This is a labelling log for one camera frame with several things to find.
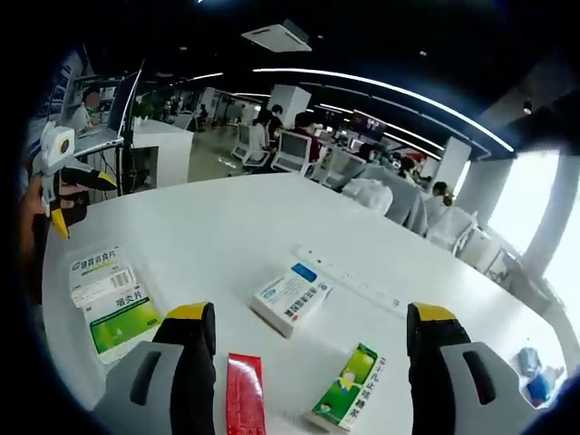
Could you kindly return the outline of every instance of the floor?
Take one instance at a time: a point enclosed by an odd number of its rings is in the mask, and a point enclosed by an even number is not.
[[[241,175],[240,161],[230,155],[236,142],[236,132],[229,127],[196,133],[189,157],[188,182]]]

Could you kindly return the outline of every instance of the black ceiling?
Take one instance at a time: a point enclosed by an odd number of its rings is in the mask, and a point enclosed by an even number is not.
[[[472,119],[513,87],[539,57],[572,52],[557,17],[534,1],[480,0],[197,0],[112,2],[107,32],[86,42],[97,73],[118,74],[146,59],[146,76],[172,73],[161,83],[201,74],[222,77],[188,82],[230,92],[269,93],[276,83],[321,83],[407,106],[449,124],[492,152],[493,140],[447,113],[397,92],[332,77],[252,73],[259,67],[299,67],[371,78],[419,93]],[[243,32],[292,20],[310,37],[311,53],[271,53]],[[420,51],[427,53],[421,56]],[[313,103],[359,109],[444,143],[449,130],[371,98],[302,86]]]

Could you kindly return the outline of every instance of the power strip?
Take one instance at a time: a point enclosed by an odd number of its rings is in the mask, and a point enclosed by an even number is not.
[[[370,285],[359,279],[358,276],[355,276],[352,272],[348,272],[348,268],[319,255],[319,252],[307,246],[298,247],[295,255],[301,261],[312,266],[314,270],[325,274],[337,284],[343,285],[373,305],[379,306],[382,310],[394,314],[403,320],[407,319],[407,305],[410,301],[403,301],[399,297],[389,295],[376,288],[371,288]]]

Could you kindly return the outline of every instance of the window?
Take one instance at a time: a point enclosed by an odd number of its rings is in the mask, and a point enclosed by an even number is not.
[[[489,226],[524,254],[550,198],[558,151],[533,151],[514,160]]]
[[[578,292],[578,247],[580,247],[580,180],[572,213],[544,278],[564,303],[576,335],[580,335],[580,292]]]
[[[455,198],[461,192],[461,188],[463,187],[463,183],[465,183],[465,179],[468,177],[469,168],[471,168],[471,162],[468,160],[467,163],[465,164],[465,166],[463,167],[463,170],[461,171],[461,174],[459,175],[459,179],[457,180],[457,185],[455,186],[455,189],[453,190],[453,195],[455,195]]]

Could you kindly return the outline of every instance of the desk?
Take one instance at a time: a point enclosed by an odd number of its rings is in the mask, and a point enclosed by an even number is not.
[[[245,176],[90,206],[87,218],[71,228],[70,240],[51,229],[43,269],[48,345],[63,381],[86,409],[102,396],[109,368],[92,354],[67,271],[74,253],[99,249],[107,240],[130,248],[163,311],[205,300],[215,304],[217,434],[226,432],[227,353],[262,357],[270,433],[309,433],[312,428],[298,415],[321,397],[359,341],[384,354],[387,371],[357,423],[358,433],[411,433],[406,322],[400,317],[337,286],[286,340],[247,308],[298,245],[349,265],[371,287],[446,306],[473,341],[487,343],[507,361],[529,343],[543,364],[564,365],[548,323],[450,253],[296,174]]]
[[[193,133],[165,122],[147,120],[135,127],[133,147],[157,148],[157,188],[188,182]]]

